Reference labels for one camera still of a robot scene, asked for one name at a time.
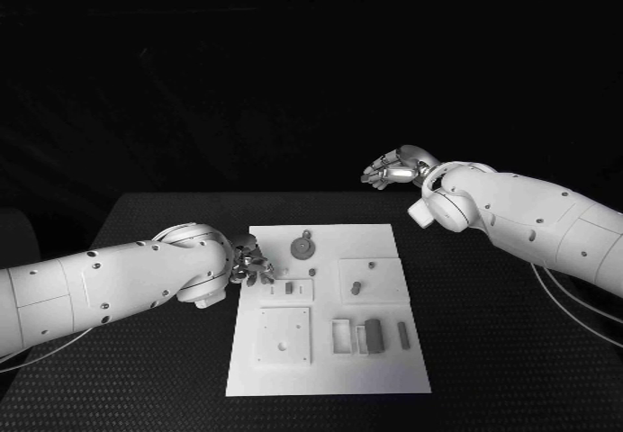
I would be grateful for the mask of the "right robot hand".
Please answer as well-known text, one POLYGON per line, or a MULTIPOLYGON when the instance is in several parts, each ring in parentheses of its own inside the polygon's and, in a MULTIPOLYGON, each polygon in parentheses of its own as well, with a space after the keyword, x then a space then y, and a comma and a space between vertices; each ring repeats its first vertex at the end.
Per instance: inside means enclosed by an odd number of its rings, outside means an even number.
POLYGON ((439 159, 423 148, 405 145, 374 160, 364 170, 361 183, 384 190, 392 184, 413 184, 423 187, 423 182, 439 159))

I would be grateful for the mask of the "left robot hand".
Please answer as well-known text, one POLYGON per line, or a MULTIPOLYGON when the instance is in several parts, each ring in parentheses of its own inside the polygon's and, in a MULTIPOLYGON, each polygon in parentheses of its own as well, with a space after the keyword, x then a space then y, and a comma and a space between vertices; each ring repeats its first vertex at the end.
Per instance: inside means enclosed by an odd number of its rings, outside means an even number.
POLYGON ((252 233, 240 234, 230 244, 234 253, 230 281, 234 284, 247 283, 249 286, 273 284, 275 267, 265 257, 256 236, 252 233))

